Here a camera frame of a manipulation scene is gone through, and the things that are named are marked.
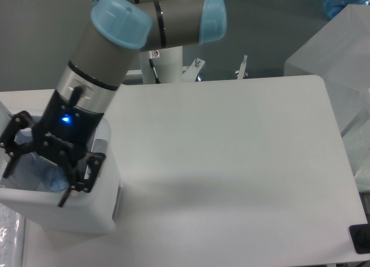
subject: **blue led light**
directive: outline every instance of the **blue led light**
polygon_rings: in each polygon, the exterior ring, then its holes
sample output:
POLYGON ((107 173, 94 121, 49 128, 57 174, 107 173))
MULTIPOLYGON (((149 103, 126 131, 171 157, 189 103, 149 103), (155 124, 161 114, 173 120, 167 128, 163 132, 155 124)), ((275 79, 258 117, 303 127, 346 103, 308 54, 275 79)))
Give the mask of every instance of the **blue led light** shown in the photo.
POLYGON ((62 118, 62 121, 65 122, 66 124, 71 123, 71 117, 69 115, 64 115, 62 118))

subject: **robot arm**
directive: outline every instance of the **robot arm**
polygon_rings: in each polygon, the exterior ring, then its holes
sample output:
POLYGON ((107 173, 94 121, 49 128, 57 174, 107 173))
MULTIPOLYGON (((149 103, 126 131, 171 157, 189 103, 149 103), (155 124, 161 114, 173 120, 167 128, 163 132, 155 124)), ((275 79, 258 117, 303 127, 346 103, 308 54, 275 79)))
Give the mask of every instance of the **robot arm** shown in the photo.
POLYGON ((200 45, 221 39, 227 18, 223 0, 128 0, 152 19, 148 40, 141 51, 200 45))
POLYGON ((69 188, 59 207, 72 190, 90 192, 105 155, 88 151, 87 142, 136 55, 143 50, 222 37, 225 18, 223 0, 163 0, 137 5, 126 0, 100 0, 40 121, 20 112, 0 136, 0 147, 10 157, 3 177, 12 174, 23 154, 35 151, 61 166, 68 179, 69 188), (16 134, 27 127, 32 129, 33 141, 17 144, 16 134), (91 170, 89 177, 78 168, 81 160, 86 160, 91 170))
POLYGON ((3 177, 9 177, 23 154, 36 151, 61 166, 71 190, 90 192, 105 159, 87 151, 87 142, 123 81, 132 60, 145 45, 152 26, 150 17, 125 0, 101 0, 46 110, 38 123, 25 111, 15 114, 0 137, 10 161, 3 177), (33 141, 18 145, 19 130, 30 127, 33 141), (86 160, 91 173, 78 168, 86 160))

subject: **white container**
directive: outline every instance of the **white container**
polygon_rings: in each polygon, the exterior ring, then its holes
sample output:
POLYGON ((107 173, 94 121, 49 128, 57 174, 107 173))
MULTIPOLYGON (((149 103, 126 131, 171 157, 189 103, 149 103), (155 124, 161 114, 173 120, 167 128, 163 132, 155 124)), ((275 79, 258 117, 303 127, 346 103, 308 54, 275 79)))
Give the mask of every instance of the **white container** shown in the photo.
MULTIPOLYGON (((34 117, 43 113, 35 110, 28 112, 34 117)), ((109 146, 110 126, 104 118, 95 132, 92 151, 98 139, 107 143, 106 159, 90 193, 72 191, 60 208, 57 205, 64 192, 45 192, 42 185, 36 191, 19 190, 12 184, 12 175, 9 179, 0 181, 0 185, 4 187, 0 188, 0 203, 48 228, 98 234, 114 230, 114 218, 123 182, 109 146)), ((3 174, 6 167, 3 152, 1 156, 0 173, 3 174)))

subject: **white table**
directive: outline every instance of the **white table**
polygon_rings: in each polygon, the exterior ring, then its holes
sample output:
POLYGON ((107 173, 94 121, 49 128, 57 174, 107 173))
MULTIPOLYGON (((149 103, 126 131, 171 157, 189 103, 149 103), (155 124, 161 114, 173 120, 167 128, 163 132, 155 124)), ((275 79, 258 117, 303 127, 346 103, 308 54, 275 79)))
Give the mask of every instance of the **white table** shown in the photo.
MULTIPOLYGON (((51 90, 2 92, 43 109, 51 90)), ((314 76, 122 86, 106 118, 125 182, 105 236, 28 222, 24 267, 282 267, 362 261, 366 218, 314 76)))

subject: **gray wall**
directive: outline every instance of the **gray wall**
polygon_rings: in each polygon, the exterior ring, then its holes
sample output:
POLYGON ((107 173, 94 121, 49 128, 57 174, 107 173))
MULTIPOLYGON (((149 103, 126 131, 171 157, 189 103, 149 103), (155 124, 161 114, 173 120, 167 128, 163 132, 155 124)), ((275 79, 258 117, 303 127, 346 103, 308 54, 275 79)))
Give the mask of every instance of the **gray wall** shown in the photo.
MULTIPOLYGON (((184 64, 199 57, 206 80, 232 79, 248 54, 250 77, 281 76, 285 60, 328 21, 323 1, 225 0, 225 38, 185 47, 184 64)), ((0 0, 0 91, 55 87, 91 8, 90 0, 0 0)))

